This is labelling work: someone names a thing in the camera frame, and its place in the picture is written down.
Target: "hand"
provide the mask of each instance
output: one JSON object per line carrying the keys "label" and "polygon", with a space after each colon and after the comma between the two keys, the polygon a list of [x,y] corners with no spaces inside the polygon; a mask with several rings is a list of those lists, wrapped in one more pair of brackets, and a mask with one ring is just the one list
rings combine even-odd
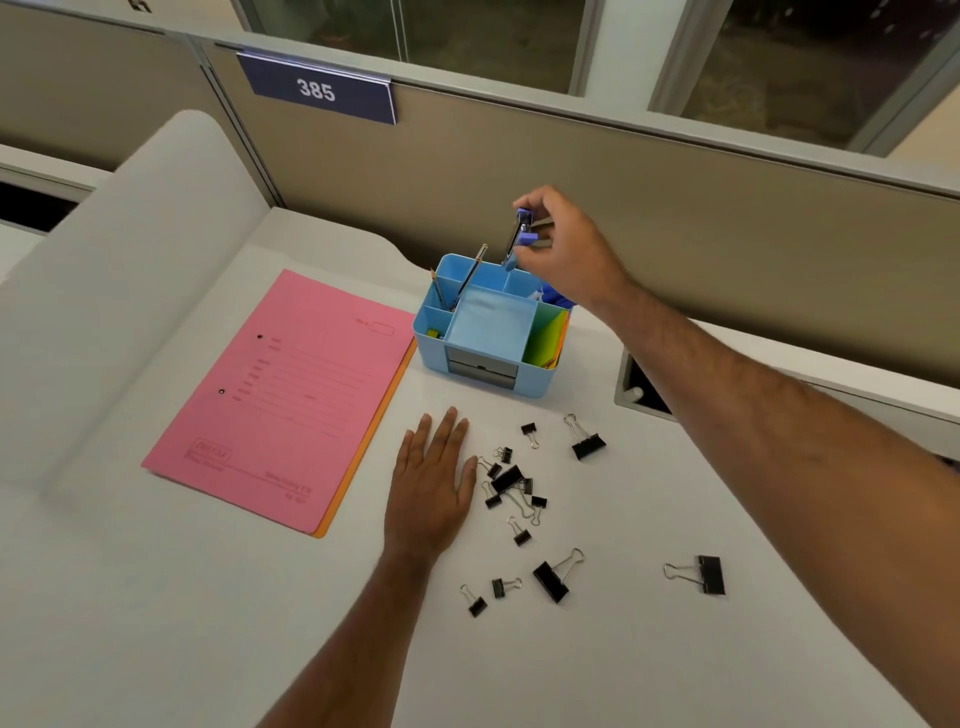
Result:
{"label": "hand", "polygon": [[446,410],[426,452],[430,415],[420,418],[417,432],[407,430],[403,436],[387,498],[384,554],[412,557],[432,567],[460,531],[473,500],[477,458],[464,463],[460,488],[455,488],[460,446],[469,428],[466,419],[454,427],[456,419],[455,407]]}
{"label": "hand", "polygon": [[554,187],[535,189],[514,202],[516,207],[533,209],[536,220],[553,218],[552,225],[537,228],[540,238],[553,240],[553,247],[514,248],[523,270],[586,308],[594,308],[631,284],[593,221]]}

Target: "stapler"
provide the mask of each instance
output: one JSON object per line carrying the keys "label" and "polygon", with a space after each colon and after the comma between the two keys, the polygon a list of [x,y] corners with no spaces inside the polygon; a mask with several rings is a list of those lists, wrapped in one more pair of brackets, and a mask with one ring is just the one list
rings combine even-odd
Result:
{"label": "stapler", "polygon": [[510,239],[510,248],[507,249],[507,257],[503,259],[503,268],[506,271],[512,271],[516,267],[516,255],[514,248],[517,245],[533,245],[538,237],[533,232],[534,211],[521,207],[516,211],[516,230],[514,236]]}

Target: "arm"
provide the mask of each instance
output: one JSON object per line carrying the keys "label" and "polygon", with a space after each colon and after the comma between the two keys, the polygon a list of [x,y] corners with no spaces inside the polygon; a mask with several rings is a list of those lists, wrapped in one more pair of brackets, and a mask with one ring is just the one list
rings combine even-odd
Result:
{"label": "arm", "polygon": [[259,728],[387,728],[394,717],[407,649],[437,558],[467,517],[477,460],[454,476],[468,421],[450,407],[424,453],[430,416],[407,430],[396,457],[384,521],[383,555],[370,581],[323,649]]}
{"label": "arm", "polygon": [[519,264],[625,343],[834,623],[932,725],[960,716],[960,478],[847,405],[734,352],[630,280],[551,187]]}

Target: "orange folder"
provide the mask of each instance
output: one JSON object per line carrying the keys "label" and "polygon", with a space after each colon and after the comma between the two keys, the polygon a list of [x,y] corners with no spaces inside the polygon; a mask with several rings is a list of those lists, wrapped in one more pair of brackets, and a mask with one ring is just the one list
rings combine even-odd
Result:
{"label": "orange folder", "polygon": [[394,378],[390,380],[390,386],[387,387],[387,391],[383,394],[383,399],[380,400],[380,404],[376,408],[376,412],[373,413],[373,419],[370,420],[370,426],[367,427],[367,431],[364,433],[363,439],[360,441],[360,447],[357,448],[356,453],[353,455],[353,459],[350,460],[350,464],[347,467],[347,472],[344,473],[343,480],[341,480],[340,485],[337,486],[337,491],[333,495],[333,500],[330,501],[330,505],[327,507],[326,513],[324,513],[324,517],[320,521],[320,525],[318,525],[317,530],[313,532],[313,537],[315,539],[321,539],[326,535],[326,530],[330,527],[333,517],[337,515],[337,509],[340,507],[340,503],[347,494],[347,488],[349,488],[350,482],[353,480],[353,476],[357,472],[357,468],[360,467],[360,461],[363,460],[363,456],[367,452],[367,447],[370,445],[370,440],[373,439],[373,434],[380,426],[380,421],[383,419],[383,414],[387,411],[387,407],[390,405],[390,400],[394,398],[394,392],[396,392],[396,388],[399,386],[400,380],[403,379],[403,373],[407,371],[407,365],[410,364],[410,360],[413,358],[416,350],[417,339],[411,339],[410,346],[407,348],[407,353],[404,354],[403,358],[400,360],[400,366],[396,368],[396,374],[394,374]]}

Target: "pencil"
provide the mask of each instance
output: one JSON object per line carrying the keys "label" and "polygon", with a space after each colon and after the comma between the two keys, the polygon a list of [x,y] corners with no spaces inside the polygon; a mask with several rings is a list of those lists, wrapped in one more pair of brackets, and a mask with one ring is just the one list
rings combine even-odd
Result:
{"label": "pencil", "polygon": [[477,268],[480,265],[480,261],[483,260],[483,256],[487,254],[487,246],[483,245],[480,248],[480,252],[477,253],[477,257],[473,259],[473,265],[470,266],[470,271],[467,273],[467,277],[464,278],[464,282],[460,284],[460,290],[457,291],[457,297],[453,300],[453,305],[450,307],[452,311],[457,307],[457,303],[460,302],[460,296],[463,294],[464,289],[467,287],[467,284],[470,283],[470,279],[473,278],[473,274],[476,273]]}
{"label": "pencil", "polygon": [[440,282],[437,280],[437,271],[430,269],[430,277],[433,279],[433,289],[437,292],[437,300],[440,302],[440,305],[444,308],[444,311],[450,310],[446,306],[446,301],[444,300],[444,292],[440,289]]}

